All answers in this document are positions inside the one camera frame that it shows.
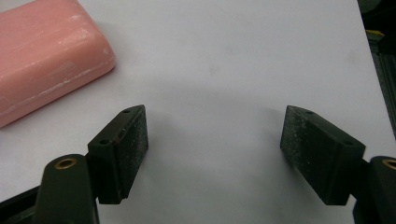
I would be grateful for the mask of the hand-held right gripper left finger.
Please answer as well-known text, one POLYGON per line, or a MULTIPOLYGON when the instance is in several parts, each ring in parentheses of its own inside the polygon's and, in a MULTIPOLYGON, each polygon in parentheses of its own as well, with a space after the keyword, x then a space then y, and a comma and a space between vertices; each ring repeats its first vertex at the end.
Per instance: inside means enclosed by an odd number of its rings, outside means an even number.
POLYGON ((88 164, 101 204, 120 204, 129 196, 149 149, 144 105, 123 109, 88 144, 88 164))

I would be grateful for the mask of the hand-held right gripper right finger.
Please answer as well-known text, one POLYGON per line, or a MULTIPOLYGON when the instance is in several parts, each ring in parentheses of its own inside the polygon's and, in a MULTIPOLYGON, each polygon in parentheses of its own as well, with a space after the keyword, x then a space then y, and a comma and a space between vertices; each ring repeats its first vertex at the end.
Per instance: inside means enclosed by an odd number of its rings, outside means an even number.
POLYGON ((313 111, 286 108, 280 148, 327 205, 345 205, 365 145, 313 111))

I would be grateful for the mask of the pink soap bar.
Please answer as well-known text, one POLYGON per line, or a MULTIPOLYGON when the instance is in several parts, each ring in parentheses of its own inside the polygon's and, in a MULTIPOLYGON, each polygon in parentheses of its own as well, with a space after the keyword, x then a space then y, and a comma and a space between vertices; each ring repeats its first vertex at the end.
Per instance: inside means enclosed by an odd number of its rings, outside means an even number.
POLYGON ((116 56, 78 0, 0 13, 0 128, 106 74, 116 56))

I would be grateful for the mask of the dark metal stand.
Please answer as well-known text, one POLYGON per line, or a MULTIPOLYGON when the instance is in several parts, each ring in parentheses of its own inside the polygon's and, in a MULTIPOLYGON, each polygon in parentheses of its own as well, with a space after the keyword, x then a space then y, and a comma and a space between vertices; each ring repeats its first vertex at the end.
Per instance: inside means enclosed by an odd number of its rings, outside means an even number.
POLYGON ((357 0, 396 137, 396 0, 357 0))

